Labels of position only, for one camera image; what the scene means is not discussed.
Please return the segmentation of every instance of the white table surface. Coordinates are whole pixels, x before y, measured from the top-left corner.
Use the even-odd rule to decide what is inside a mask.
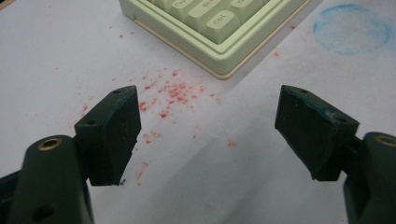
[[[17,0],[0,11],[0,175],[136,85],[143,130],[125,184],[91,188],[95,223],[347,223],[345,176],[310,178],[274,128],[278,95],[283,84],[310,90],[358,120],[358,137],[396,135],[395,9],[324,0],[267,57],[217,80],[117,1]],[[161,90],[183,85],[185,101],[170,104]]]

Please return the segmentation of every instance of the black plastic part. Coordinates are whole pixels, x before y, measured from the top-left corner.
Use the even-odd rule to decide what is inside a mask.
[[[118,185],[141,130],[135,86],[111,92],[76,125],[93,186]]]
[[[396,223],[396,137],[367,133],[359,159],[366,185],[344,185],[349,224]]]
[[[303,161],[312,178],[334,181],[341,173],[336,155],[352,144],[359,123],[309,91],[282,86],[276,129]]]
[[[0,179],[0,223],[7,221],[19,175],[20,172],[17,171]]]
[[[72,138],[55,135],[26,151],[7,224],[92,223]]]

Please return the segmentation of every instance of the screw hole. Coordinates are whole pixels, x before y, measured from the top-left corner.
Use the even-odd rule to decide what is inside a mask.
[[[97,122],[96,120],[92,119],[92,120],[88,121],[87,123],[88,123],[89,125],[95,125],[95,124],[97,124],[98,122]]]
[[[41,222],[45,219],[51,217],[55,213],[55,210],[52,205],[44,204],[38,207],[32,214],[32,220],[34,222]]]
[[[47,151],[58,147],[62,143],[61,138],[50,138],[38,145],[38,150],[40,151]]]
[[[381,136],[377,136],[375,139],[376,139],[376,141],[378,141],[381,144],[384,144],[386,146],[396,147],[396,139],[395,138],[381,135]]]

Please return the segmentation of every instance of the beige keyboard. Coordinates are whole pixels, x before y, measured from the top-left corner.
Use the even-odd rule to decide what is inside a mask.
[[[310,0],[120,0],[122,13],[217,78],[232,76]]]

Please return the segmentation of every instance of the blue ink circle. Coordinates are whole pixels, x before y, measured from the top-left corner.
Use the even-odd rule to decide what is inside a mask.
[[[355,4],[339,5],[322,11],[314,25],[317,42],[342,55],[371,52],[390,39],[390,26]]]

